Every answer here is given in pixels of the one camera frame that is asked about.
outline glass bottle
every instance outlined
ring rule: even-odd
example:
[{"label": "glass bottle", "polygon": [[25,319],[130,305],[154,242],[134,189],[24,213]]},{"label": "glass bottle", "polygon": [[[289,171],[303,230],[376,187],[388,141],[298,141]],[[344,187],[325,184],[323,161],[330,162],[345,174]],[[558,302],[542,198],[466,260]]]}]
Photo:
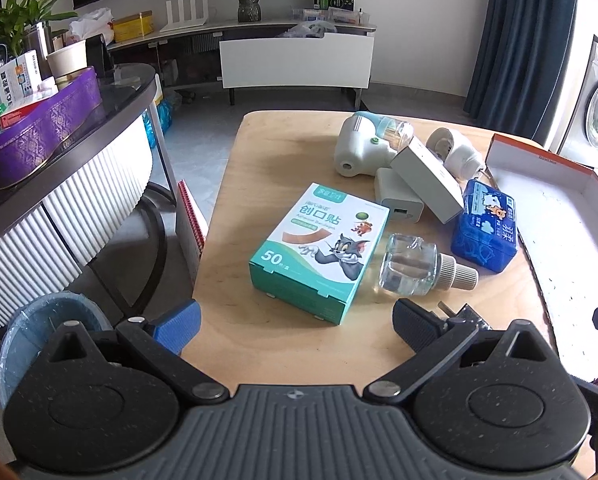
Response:
[{"label": "glass bottle", "polygon": [[400,296],[424,296],[431,288],[473,290],[478,280],[476,269],[458,264],[435,244],[402,234],[389,238],[379,271],[379,285]]}]

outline wooden table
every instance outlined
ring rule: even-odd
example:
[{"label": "wooden table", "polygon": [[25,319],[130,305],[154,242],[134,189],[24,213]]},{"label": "wooden table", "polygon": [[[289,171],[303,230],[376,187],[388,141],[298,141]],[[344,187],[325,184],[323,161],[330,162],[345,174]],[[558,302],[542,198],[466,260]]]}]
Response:
[{"label": "wooden table", "polygon": [[[429,210],[421,221],[390,221],[342,325],[334,326],[269,298],[250,283],[248,261],[311,182],[374,200],[373,178],[345,178],[333,168],[343,112],[255,112],[239,128],[210,224],[195,299],[199,335],[184,358],[229,387],[240,383],[354,384],[363,387],[413,355],[393,331],[396,297],[378,290],[378,269],[389,234],[416,234],[448,252],[452,225]],[[439,126],[466,134],[484,155],[492,132],[410,119],[426,140]],[[472,292],[432,291],[415,298],[427,308],[440,300],[455,312],[469,303],[493,328],[525,318],[548,338],[544,308],[527,257],[520,250],[501,274],[480,269]]]}]

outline spiral notebook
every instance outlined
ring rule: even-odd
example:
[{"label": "spiral notebook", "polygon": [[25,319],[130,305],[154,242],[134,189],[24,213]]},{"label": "spiral notebook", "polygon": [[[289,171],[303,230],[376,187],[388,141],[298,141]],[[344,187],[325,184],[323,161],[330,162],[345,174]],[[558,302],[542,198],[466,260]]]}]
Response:
[{"label": "spiral notebook", "polygon": [[205,237],[208,234],[208,224],[183,180],[177,185],[177,195],[175,232],[188,265],[190,280],[194,285]]}]

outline white cup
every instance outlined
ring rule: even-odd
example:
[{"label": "white cup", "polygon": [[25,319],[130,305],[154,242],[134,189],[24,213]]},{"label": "white cup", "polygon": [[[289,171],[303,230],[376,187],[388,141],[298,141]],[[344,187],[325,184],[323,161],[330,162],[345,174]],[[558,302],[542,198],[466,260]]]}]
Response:
[{"label": "white cup", "polygon": [[64,46],[59,50],[48,54],[50,70],[55,78],[76,72],[88,66],[86,58],[86,40]]}]

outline plastic bag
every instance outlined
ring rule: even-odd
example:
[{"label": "plastic bag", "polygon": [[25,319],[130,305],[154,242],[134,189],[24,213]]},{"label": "plastic bag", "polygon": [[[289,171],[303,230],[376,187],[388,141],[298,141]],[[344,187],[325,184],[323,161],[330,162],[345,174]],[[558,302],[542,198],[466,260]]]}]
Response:
[{"label": "plastic bag", "polygon": [[[172,105],[164,99],[157,105],[157,113],[159,114],[161,131],[165,134],[172,126]],[[143,113],[143,125],[145,126],[145,134],[148,136],[148,144],[153,149],[157,145],[157,139],[154,137],[153,124],[150,122],[148,110]]]},{"label": "plastic bag", "polygon": [[183,103],[183,97],[179,92],[167,88],[163,91],[163,98],[170,103],[173,112],[179,110]]},{"label": "plastic bag", "polygon": [[84,14],[82,17],[74,20],[70,24],[68,36],[72,37],[71,43],[87,40],[92,36],[103,34],[106,44],[114,40],[114,31],[112,31],[112,10],[108,7],[98,9]]},{"label": "plastic bag", "polygon": [[279,34],[279,38],[323,38],[326,32],[336,32],[337,27],[330,22],[302,22],[289,31]]}]

